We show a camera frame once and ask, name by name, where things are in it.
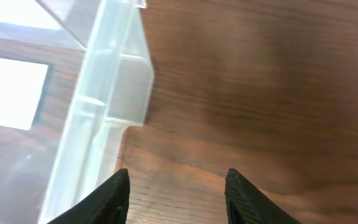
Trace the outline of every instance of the black robotic claw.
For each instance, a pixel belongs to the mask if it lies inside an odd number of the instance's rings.
[[[129,191],[128,170],[120,169],[80,203],[49,224],[125,224]]]
[[[300,224],[235,169],[226,176],[229,224]]]

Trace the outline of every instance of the clear plastic bin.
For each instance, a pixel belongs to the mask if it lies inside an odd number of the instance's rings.
[[[114,172],[125,129],[142,126],[145,120],[154,80],[139,13],[145,2],[0,0],[0,4],[2,2],[9,2],[9,7],[21,7],[20,10],[28,4],[25,9],[30,11],[21,14],[27,16],[27,20],[34,16],[44,23],[32,21],[23,25],[20,16],[16,16],[15,21],[0,19],[0,38],[86,52],[59,147],[54,155],[48,155],[54,157],[53,165],[34,161],[31,166],[4,166],[12,178],[24,172],[49,177],[48,182],[39,183],[46,189],[39,206],[23,206],[26,209],[23,213],[38,214],[38,222],[47,223],[78,203]],[[6,8],[0,8],[5,11],[2,13],[7,13]],[[21,150],[9,153],[21,153],[11,156],[12,160],[17,159],[11,164],[22,164]],[[6,175],[0,176],[0,197],[10,197],[14,184]],[[19,195],[28,191],[21,190],[15,189]],[[1,215],[17,212],[25,203],[15,202],[20,197],[12,198],[15,199],[0,198],[0,224],[23,224],[23,220],[7,220]]]

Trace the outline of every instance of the wooden table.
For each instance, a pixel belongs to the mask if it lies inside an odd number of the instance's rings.
[[[122,143],[128,223],[227,223],[228,168],[302,223],[358,223],[358,1],[149,0],[142,15],[155,85]],[[53,155],[82,55],[14,48],[59,65],[42,125],[14,132]]]

